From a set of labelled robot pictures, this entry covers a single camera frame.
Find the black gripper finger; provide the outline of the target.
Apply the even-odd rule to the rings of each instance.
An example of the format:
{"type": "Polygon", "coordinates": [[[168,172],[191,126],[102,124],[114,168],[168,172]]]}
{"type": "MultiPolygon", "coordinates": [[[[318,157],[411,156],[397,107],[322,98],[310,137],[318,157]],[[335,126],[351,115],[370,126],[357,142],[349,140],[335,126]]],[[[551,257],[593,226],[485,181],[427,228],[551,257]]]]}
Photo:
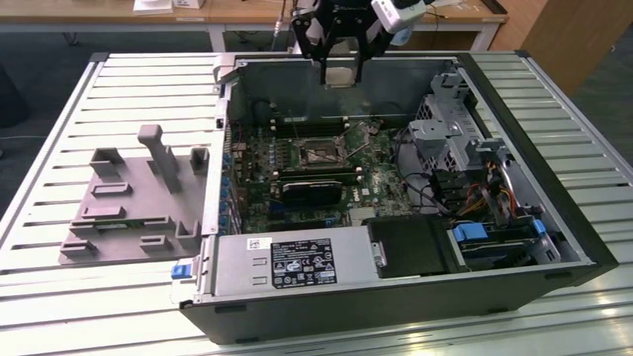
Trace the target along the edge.
{"type": "Polygon", "coordinates": [[[305,59],[310,59],[319,65],[319,83],[326,84],[327,57],[335,40],[341,35],[342,20],[330,13],[301,13],[293,16],[291,21],[293,33],[305,59]],[[311,43],[309,37],[309,29],[314,25],[319,25],[319,34],[315,43],[311,43]]]}
{"type": "Polygon", "coordinates": [[[358,46],[354,56],[354,83],[358,84],[362,81],[362,66],[366,61],[383,55],[391,41],[391,34],[375,20],[371,25],[358,30],[354,39],[358,46]]]}

